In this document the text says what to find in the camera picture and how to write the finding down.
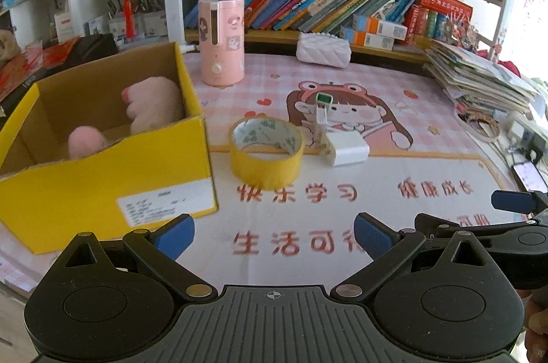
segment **red heart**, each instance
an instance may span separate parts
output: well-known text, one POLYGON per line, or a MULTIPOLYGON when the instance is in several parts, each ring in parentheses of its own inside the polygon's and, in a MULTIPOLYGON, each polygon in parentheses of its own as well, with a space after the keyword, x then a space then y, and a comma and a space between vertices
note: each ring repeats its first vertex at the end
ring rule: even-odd
POLYGON ((248 111, 244 114, 244 117, 266 117, 266 114, 263 112, 260 112, 258 114, 255 113, 255 111, 248 111))

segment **pink checkered tablecloth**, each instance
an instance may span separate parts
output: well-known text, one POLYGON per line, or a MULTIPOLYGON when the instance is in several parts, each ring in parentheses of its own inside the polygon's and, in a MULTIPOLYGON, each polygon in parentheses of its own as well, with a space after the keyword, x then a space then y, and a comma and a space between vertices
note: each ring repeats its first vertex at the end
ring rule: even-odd
POLYGON ((265 114, 302 126, 313 147, 309 120, 318 91, 334 96, 328 119, 335 130, 358 130, 375 156, 477 155, 480 149, 457 123, 442 88, 426 77, 351 63, 321 67, 282 55, 246 54, 246 76, 227 88, 201 79, 199 54, 190 71, 207 119, 209 144, 226 149, 228 131, 245 116, 265 114))

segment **phone screen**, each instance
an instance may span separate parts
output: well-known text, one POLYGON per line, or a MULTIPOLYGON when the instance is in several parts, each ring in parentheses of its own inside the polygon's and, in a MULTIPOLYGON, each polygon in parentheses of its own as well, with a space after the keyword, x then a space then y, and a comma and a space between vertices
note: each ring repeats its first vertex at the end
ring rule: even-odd
POLYGON ((514 165, 513 168, 526 191, 548 192, 546 182, 544 182, 542 175, 532 162, 519 163, 514 165))

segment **chinese character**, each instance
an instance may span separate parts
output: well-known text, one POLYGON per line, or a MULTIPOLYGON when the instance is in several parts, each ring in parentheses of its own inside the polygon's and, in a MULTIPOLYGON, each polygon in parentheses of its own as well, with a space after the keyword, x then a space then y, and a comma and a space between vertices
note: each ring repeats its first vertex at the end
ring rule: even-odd
POLYGON ((259 254, 258 250, 253 250, 253 247, 258 244, 258 235, 252 235, 248 230, 245 235, 241 235, 239 232, 234 237, 234 244, 238 244, 239 247, 243 247, 243 250, 234 250, 232 254, 234 255, 257 255, 259 254))
POLYGON ((438 197, 438 190, 436 186, 429 181, 424 181, 420 184, 423 187, 423 192, 426 197, 438 197))
POLYGON ((354 251, 354 247, 356 250, 359 250, 362 253, 365 253, 365 250, 356 242, 356 238, 354 237, 354 232, 352 230, 347 230, 342 234, 342 240, 348 244, 348 251, 352 253, 354 251))
POLYGON ((299 238, 295 237, 297 232, 295 231, 285 231, 279 237, 275 233, 272 234, 272 243, 278 244, 274 251, 273 255, 281 252, 284 256, 295 256, 299 252, 299 238))
POLYGON ((460 187, 462 188, 464 193, 467 195, 474 192, 472 190, 472 186, 470 184, 467 184, 465 180, 460 181, 460 187))
POLYGON ((457 190, 455 189, 455 186, 451 183, 450 180, 446 180, 442 184, 442 188, 443 188, 443 192, 445 193, 446 196, 449 196, 449 195, 452 195, 452 194, 458 195, 457 190))
POLYGON ((354 187, 352 184, 340 184, 337 185, 337 188, 342 193, 341 199, 348 199, 350 202, 354 202, 356 198, 358 197, 358 192, 356 191, 356 187, 354 187))
POLYGON ((483 213, 475 214, 474 219, 476 220, 477 225, 491 225, 491 223, 487 219, 487 216, 485 216, 483 213))
POLYGON ((335 250, 335 244, 333 243, 333 231, 332 230, 316 230, 311 231, 309 234, 313 235, 310 247, 315 252, 323 252, 328 255, 335 250))
POLYGON ((468 216, 457 216, 457 222, 461 227, 472 227, 472 223, 468 216))
POLYGON ((416 192, 416 185, 411 182, 411 178, 407 178, 403 182, 398 184, 398 190, 402 193, 402 197, 410 199, 412 197, 419 197, 416 192))
POLYGON ((284 187, 281 190, 275 190, 274 194, 276 196, 274 196, 272 202, 279 202, 280 204, 285 204, 287 201, 295 202, 295 198, 292 197, 295 194, 295 190, 286 190, 284 187))
POLYGON ((255 187, 248 187, 243 184, 238 187, 238 192, 240 193, 240 201, 246 200, 246 202, 251 202, 251 199, 255 201, 262 201, 262 190, 255 187))
POLYGON ((308 184, 306 194, 307 198, 316 204, 327 197, 327 188, 323 184, 308 184))

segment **stuffed animal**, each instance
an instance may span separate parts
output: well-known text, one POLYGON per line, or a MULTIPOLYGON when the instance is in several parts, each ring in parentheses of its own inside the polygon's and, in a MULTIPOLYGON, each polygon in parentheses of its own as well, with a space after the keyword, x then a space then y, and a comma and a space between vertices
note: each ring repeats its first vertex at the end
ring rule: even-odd
POLYGON ((0 68, 20 53, 21 48, 17 44, 15 35, 10 31, 0 29, 0 68))
MULTIPOLYGON (((179 87, 165 77, 150 77, 122 92, 132 120, 131 134, 163 128, 183 118, 183 100, 179 87)), ((94 127, 78 127, 68 137, 71 160, 84 159, 107 149, 109 141, 94 127)))

